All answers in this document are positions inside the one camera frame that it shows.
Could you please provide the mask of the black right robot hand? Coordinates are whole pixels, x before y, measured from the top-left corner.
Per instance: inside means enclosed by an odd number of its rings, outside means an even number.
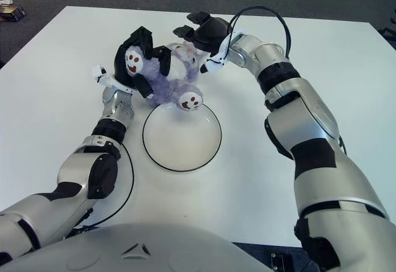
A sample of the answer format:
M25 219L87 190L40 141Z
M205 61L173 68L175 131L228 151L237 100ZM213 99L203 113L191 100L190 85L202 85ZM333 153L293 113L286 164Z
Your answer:
M197 29L184 25L175 28L173 33L194 45L195 48L210 53L213 57L228 36L229 23L219 17L212 17L206 12L190 13L187 19L198 25Z

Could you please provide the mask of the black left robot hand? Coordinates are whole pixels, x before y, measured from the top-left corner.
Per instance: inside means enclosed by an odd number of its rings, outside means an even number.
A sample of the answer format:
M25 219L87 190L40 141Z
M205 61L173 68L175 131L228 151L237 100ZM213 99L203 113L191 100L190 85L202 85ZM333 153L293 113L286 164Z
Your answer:
M144 98L154 94L154 84L170 73L171 50L153 47L152 32L139 27L118 48L114 59L114 77L137 90Z

